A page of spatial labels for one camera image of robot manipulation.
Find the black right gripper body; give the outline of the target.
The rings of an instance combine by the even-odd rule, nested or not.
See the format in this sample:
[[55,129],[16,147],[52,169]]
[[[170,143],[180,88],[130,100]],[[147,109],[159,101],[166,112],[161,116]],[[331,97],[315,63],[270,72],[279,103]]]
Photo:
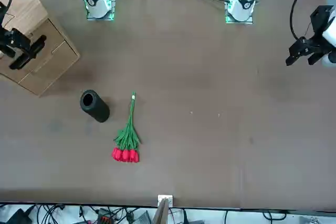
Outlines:
[[1,51],[8,51],[9,45],[13,39],[13,33],[15,28],[7,30],[2,26],[4,17],[6,14],[6,6],[1,2]]

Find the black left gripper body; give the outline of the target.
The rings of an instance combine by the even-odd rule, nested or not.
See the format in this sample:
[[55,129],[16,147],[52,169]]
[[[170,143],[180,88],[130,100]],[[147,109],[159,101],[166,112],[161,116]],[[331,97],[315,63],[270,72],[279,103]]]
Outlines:
[[320,5],[310,15],[315,45],[333,49],[333,6]]

